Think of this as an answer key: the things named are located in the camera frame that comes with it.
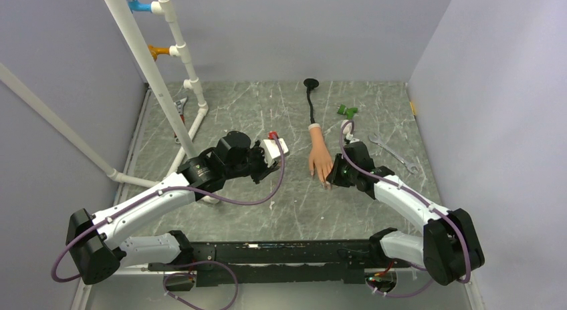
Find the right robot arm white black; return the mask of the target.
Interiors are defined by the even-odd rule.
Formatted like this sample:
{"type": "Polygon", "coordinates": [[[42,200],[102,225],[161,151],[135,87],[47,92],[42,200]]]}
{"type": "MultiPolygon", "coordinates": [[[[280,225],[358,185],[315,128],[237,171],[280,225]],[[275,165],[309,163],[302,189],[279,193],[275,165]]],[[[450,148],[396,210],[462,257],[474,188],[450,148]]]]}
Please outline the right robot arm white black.
{"type": "Polygon", "coordinates": [[[345,188],[355,187],[371,199],[393,208],[418,231],[407,235],[390,227],[370,238],[368,257],[383,267],[393,259],[426,270],[432,279],[446,286],[468,279],[485,264],[485,256],[470,214],[450,210],[425,198],[406,185],[391,169],[375,166],[362,142],[345,145],[335,156],[326,180],[345,188]]]}

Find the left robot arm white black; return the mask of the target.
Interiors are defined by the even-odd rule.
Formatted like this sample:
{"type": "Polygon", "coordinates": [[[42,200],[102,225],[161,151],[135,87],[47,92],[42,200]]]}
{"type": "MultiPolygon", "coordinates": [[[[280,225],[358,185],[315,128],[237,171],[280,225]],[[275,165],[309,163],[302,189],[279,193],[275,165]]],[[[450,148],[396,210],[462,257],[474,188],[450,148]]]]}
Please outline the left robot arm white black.
{"type": "Polygon", "coordinates": [[[247,134],[228,132],[216,146],[188,159],[176,172],[141,194],[89,213],[79,209],[70,216],[62,260],[70,255],[86,285],[111,277],[118,269],[144,263],[162,263],[176,270],[193,260],[193,247],[180,230],[153,237],[135,237],[146,223],[182,206],[209,196],[231,204],[251,202],[223,198],[217,194],[228,180],[249,177],[259,184],[272,172],[284,173],[289,149],[276,132],[252,142],[247,134]]]}

